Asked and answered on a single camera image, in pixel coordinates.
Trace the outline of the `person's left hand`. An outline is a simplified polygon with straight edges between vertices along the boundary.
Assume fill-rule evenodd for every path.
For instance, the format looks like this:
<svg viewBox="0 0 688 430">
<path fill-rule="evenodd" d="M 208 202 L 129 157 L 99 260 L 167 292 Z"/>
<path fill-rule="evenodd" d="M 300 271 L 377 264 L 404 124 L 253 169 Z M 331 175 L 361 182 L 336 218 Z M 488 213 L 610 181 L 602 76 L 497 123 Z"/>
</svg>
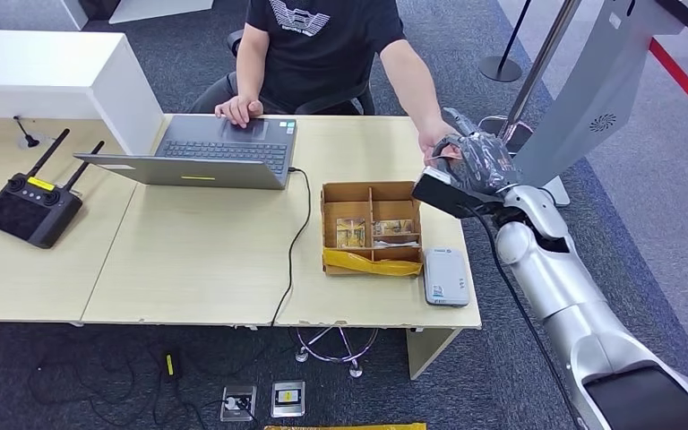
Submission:
<svg viewBox="0 0 688 430">
<path fill-rule="evenodd" d="M 445 137 L 459 132 L 443 120 L 431 120 L 417 127 L 418 145 L 423 153 L 425 166 L 434 166 L 434 148 Z"/>
</svg>

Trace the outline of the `person's right hand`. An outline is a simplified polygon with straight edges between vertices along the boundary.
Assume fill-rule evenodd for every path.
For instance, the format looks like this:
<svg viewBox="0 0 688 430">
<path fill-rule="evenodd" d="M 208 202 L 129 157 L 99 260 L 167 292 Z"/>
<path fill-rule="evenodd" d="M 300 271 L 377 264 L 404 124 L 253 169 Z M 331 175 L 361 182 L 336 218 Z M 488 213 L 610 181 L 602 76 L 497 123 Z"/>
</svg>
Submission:
<svg viewBox="0 0 688 430">
<path fill-rule="evenodd" d="M 263 114 L 263 104 L 257 98 L 235 96 L 214 108 L 217 117 L 227 119 L 232 125 L 246 128 L 251 119 Z"/>
</svg>

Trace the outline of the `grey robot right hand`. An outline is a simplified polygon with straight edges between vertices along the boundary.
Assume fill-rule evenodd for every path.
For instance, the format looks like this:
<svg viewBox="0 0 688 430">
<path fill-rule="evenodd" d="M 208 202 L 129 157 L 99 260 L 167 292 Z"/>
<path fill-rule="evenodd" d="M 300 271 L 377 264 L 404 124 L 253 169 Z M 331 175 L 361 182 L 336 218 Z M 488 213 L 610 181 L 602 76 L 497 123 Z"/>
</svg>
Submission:
<svg viewBox="0 0 688 430">
<path fill-rule="evenodd" d="M 434 148 L 435 165 L 467 193 L 494 196 L 521 181 L 521 172 L 503 141 L 484 131 L 453 107 L 444 110 L 459 135 L 443 138 Z"/>
</svg>

